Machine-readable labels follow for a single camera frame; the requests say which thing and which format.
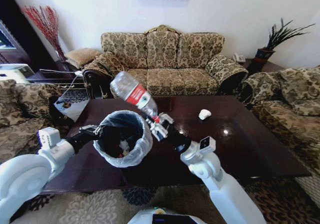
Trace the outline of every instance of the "telephone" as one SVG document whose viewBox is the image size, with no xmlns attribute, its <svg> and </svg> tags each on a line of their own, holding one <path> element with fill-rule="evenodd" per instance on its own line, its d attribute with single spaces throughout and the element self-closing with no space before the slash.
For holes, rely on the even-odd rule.
<svg viewBox="0 0 320 224">
<path fill-rule="evenodd" d="M 237 53 L 234 53 L 232 55 L 232 58 L 235 62 L 238 62 L 238 63 L 244 63 L 246 61 L 246 59 L 243 55 L 239 55 Z"/>
</svg>

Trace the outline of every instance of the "potted plant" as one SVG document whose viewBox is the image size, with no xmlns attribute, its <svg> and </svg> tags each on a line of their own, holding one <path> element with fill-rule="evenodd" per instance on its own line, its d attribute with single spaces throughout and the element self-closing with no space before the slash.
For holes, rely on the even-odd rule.
<svg viewBox="0 0 320 224">
<path fill-rule="evenodd" d="M 292 22 L 293 20 L 285 24 L 284 19 L 281 18 L 281 28 L 279 30 L 277 29 L 276 24 L 272 26 L 271 31 L 269 31 L 269 42 L 267 46 L 258 49 L 258 51 L 256 52 L 256 56 L 248 67 L 249 75 L 260 72 L 262 70 L 265 63 L 274 54 L 275 47 L 292 37 L 306 34 L 307 32 L 303 32 L 303 30 L 315 25 L 315 23 L 313 23 L 305 27 L 288 28 L 288 25 Z"/>
</svg>

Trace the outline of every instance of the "side table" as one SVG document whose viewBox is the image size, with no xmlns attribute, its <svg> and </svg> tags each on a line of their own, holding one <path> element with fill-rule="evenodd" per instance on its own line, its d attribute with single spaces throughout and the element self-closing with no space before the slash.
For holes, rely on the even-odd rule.
<svg viewBox="0 0 320 224">
<path fill-rule="evenodd" d="M 73 73 L 43 73 L 37 72 L 34 75 L 27 78 L 30 83 L 50 83 L 59 87 L 61 90 L 67 90 L 74 78 L 76 77 Z M 70 89 L 85 89 L 84 80 L 78 76 Z"/>
<path fill-rule="evenodd" d="M 252 60 L 253 60 L 253 58 L 246 58 L 246 59 L 245 59 L 245 63 L 242 64 L 242 66 L 243 66 L 244 68 L 248 68 L 248 66 L 251 64 L 251 61 L 252 61 Z M 271 62 L 268 61 L 268 62 L 263 66 L 261 72 L 275 72 L 275 71 L 278 71 L 278 70 L 281 70 L 281 69 L 284 69 L 284 68 L 282 68 L 282 67 L 280 67 L 279 65 L 276 65 L 276 64 L 271 63 Z"/>
</svg>

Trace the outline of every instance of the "decorative red branches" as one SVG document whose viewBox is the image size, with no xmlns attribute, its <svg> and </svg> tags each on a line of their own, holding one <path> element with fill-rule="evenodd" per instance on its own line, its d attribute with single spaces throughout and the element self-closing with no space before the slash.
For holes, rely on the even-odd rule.
<svg viewBox="0 0 320 224">
<path fill-rule="evenodd" d="M 58 15 L 56 11 L 49 6 L 40 6 L 39 9 L 34 6 L 25 6 L 22 8 L 22 11 L 33 21 L 49 43 L 56 49 L 59 58 L 65 61 L 66 58 L 58 40 Z"/>
</svg>

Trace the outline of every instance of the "red bottle label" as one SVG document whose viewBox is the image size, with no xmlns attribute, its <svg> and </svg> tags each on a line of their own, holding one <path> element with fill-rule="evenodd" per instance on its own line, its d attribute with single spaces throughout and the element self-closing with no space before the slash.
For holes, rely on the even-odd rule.
<svg viewBox="0 0 320 224">
<path fill-rule="evenodd" d="M 145 107 L 150 98 L 150 94 L 148 94 L 141 84 L 138 84 L 126 99 L 126 102 L 136 105 L 139 109 L 141 109 Z"/>
</svg>

